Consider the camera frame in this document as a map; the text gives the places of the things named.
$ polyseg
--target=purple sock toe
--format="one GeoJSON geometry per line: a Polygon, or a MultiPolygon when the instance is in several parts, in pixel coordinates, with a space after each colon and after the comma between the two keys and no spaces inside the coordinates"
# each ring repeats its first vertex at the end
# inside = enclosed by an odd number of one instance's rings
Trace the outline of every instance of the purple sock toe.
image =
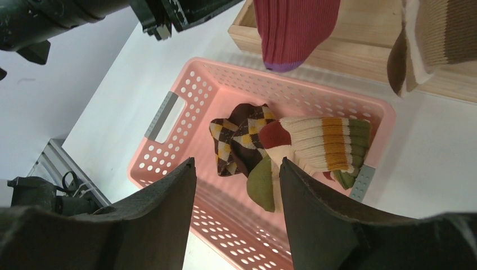
{"type": "Polygon", "coordinates": [[[270,71],[288,72],[298,68],[301,64],[303,64],[303,62],[304,61],[299,61],[299,62],[286,63],[286,64],[270,64],[270,63],[264,62],[264,64],[265,64],[265,68],[267,68],[270,71]]]}

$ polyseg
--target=pink plastic basket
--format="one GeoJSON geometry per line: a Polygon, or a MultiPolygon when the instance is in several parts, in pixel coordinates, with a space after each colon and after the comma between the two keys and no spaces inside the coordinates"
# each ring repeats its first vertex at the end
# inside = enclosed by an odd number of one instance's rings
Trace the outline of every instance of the pink plastic basket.
{"type": "Polygon", "coordinates": [[[322,174],[314,175],[358,201],[389,141],[395,113],[382,100],[200,58],[190,60],[179,74],[130,162],[129,179],[139,188],[146,187],[194,157],[193,233],[238,269],[292,269],[283,214],[267,213],[255,205],[242,174],[217,176],[209,123],[227,118],[240,103],[266,103],[278,118],[314,115],[369,121],[372,144],[352,189],[344,191],[322,174]],[[184,109],[165,142],[155,141],[178,98],[185,100],[184,109]]]}

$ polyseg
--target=yellow stripe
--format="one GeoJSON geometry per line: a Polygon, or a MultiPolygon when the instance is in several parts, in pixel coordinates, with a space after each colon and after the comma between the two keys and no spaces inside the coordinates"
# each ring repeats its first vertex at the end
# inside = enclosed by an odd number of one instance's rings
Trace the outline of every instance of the yellow stripe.
{"type": "Polygon", "coordinates": [[[341,118],[322,118],[323,141],[325,142],[325,158],[328,170],[346,170],[348,161],[343,136],[341,118]]]}

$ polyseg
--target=basket handle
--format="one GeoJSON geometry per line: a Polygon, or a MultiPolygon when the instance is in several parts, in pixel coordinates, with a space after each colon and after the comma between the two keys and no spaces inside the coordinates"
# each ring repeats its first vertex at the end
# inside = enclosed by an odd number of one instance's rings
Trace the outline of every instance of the basket handle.
{"type": "Polygon", "coordinates": [[[144,137],[152,141],[156,141],[157,143],[160,143],[156,140],[156,138],[159,135],[159,132],[164,127],[164,124],[166,123],[166,120],[169,117],[169,114],[171,113],[172,108],[176,104],[178,97],[179,96],[177,96],[177,94],[175,94],[174,92],[169,91],[167,93],[163,103],[157,110],[156,115],[151,121],[151,124],[149,125],[149,127],[147,128],[147,131],[144,134],[144,137]]]}

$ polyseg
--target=ribbed sock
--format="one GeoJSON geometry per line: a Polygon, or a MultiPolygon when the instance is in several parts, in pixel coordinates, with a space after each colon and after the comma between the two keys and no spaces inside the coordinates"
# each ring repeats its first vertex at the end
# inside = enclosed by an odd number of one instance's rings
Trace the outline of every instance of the ribbed sock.
{"type": "Polygon", "coordinates": [[[287,157],[306,173],[338,171],[334,180],[351,188],[369,148],[371,125],[346,118],[290,117],[266,125],[260,142],[281,165],[287,157]]]}
{"type": "Polygon", "coordinates": [[[400,96],[442,66],[477,60],[476,0],[403,1],[403,29],[388,59],[388,79],[400,96]]]}
{"type": "Polygon", "coordinates": [[[254,6],[265,67],[287,72],[331,35],[340,0],[254,0],[254,6]]]}

